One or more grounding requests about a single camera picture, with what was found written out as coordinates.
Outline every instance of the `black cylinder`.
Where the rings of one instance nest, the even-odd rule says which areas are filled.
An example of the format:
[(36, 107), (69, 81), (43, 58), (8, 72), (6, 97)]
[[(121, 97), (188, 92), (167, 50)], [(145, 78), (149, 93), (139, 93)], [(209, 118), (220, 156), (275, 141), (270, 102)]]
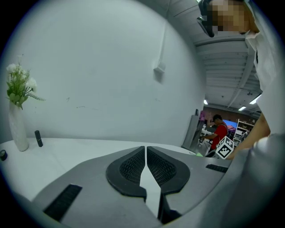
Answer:
[(36, 139), (37, 139), (37, 144), (39, 145), (39, 147), (43, 146), (43, 142), (41, 141), (41, 135), (39, 130), (35, 131), (35, 135), (36, 135)]

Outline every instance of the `white shirt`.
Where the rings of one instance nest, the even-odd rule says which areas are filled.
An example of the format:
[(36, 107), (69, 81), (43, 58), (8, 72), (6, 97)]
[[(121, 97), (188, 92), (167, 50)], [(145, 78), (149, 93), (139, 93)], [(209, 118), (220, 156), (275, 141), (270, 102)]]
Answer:
[(254, 65), (260, 82), (260, 88), (265, 90), (266, 86), (285, 67), (285, 55), (282, 42), (273, 29), (273, 25), (260, 12), (250, 0), (245, 1), (251, 10), (259, 33), (249, 31), (246, 39), (255, 50)]
[(271, 134), (285, 133), (285, 52), (282, 41), (271, 22), (251, 0), (250, 8), (259, 33), (246, 36), (254, 50), (254, 65), (260, 81), (262, 96), (257, 100)]

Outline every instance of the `monitor screen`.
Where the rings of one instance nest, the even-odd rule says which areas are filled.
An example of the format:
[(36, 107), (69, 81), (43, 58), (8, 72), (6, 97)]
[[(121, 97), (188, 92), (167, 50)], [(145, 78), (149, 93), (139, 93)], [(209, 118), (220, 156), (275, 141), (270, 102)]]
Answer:
[(223, 119), (223, 121), (227, 124), (229, 131), (236, 131), (236, 128), (237, 128), (236, 122), (232, 122), (232, 121), (225, 120), (225, 119)]

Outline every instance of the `black slot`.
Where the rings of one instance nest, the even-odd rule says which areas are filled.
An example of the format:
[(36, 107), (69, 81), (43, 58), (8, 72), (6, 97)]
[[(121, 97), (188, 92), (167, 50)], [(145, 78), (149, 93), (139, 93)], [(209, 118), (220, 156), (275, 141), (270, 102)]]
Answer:
[(228, 168), (226, 168), (226, 167), (216, 166), (216, 165), (213, 165), (213, 164), (207, 165), (206, 168), (212, 169), (212, 170), (215, 170), (215, 171), (218, 171), (218, 172), (222, 172), (222, 173), (225, 173), (228, 170)]
[(44, 210), (44, 213), (56, 221), (60, 221), (75, 200), (82, 187), (68, 185), (61, 194)]
[(171, 210), (169, 208), (168, 202), (166, 200), (166, 197), (163, 195), (163, 193), (160, 193), (160, 201), (159, 201), (159, 212), (157, 215), (157, 218), (163, 223), (169, 223), (177, 218), (179, 218), (181, 214), (179, 214), (175, 210)]

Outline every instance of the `black mesh pad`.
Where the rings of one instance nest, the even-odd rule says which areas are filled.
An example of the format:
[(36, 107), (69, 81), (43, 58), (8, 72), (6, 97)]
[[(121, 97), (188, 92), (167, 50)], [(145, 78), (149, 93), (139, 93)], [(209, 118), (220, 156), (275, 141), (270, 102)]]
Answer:
[(120, 166), (121, 175), (127, 180), (139, 185), (142, 171), (146, 165), (144, 158), (144, 147), (135, 155), (124, 161)]
[(164, 195), (181, 191), (190, 178), (187, 165), (153, 147), (147, 147), (147, 166)]
[(122, 195), (147, 198), (147, 192), (139, 186), (141, 173), (145, 167), (145, 147), (113, 161), (106, 170), (110, 185)]

